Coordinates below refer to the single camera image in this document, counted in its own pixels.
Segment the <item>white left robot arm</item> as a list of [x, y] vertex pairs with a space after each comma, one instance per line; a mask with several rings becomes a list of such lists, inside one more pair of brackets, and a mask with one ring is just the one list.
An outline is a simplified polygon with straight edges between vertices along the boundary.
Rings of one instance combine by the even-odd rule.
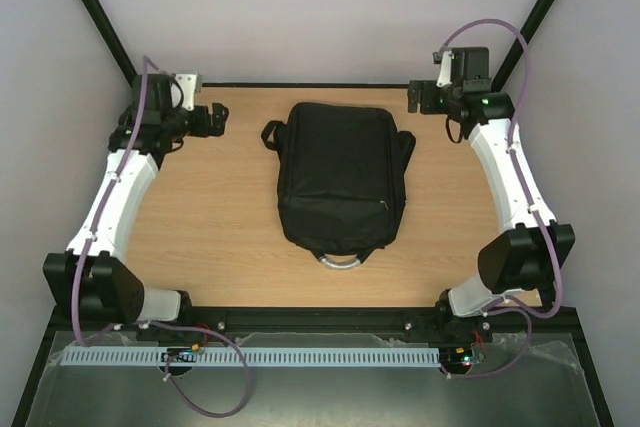
[[113, 324], [171, 322], [190, 307], [187, 292], [152, 288], [128, 268], [129, 238], [142, 200], [164, 158], [187, 136], [221, 136], [228, 109], [199, 105], [196, 73], [137, 76], [132, 100], [108, 141], [106, 170], [79, 231], [43, 273], [60, 312], [70, 320]]

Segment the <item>black student bag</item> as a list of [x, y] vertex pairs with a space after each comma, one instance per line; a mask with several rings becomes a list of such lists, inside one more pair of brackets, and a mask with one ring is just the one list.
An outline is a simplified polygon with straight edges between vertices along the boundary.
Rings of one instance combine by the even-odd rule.
[[289, 242], [344, 271], [395, 241], [416, 138], [389, 111], [300, 102], [261, 140], [280, 162], [277, 209]]

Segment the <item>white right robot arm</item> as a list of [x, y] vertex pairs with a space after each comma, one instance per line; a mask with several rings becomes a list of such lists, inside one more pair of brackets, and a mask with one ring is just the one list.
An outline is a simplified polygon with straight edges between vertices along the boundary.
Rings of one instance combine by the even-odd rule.
[[561, 224], [547, 206], [521, 144], [511, 97], [491, 89], [489, 51], [485, 47], [443, 47], [434, 55], [434, 80], [413, 80], [408, 110], [442, 115], [457, 124], [453, 142], [467, 141], [480, 161], [496, 207], [498, 236], [481, 249], [477, 272], [444, 295], [447, 306], [436, 314], [445, 337], [460, 337], [471, 317], [506, 301], [524, 305], [520, 294], [536, 291], [543, 310], [527, 308], [538, 318], [553, 316], [562, 303], [561, 267], [574, 243], [571, 225]]

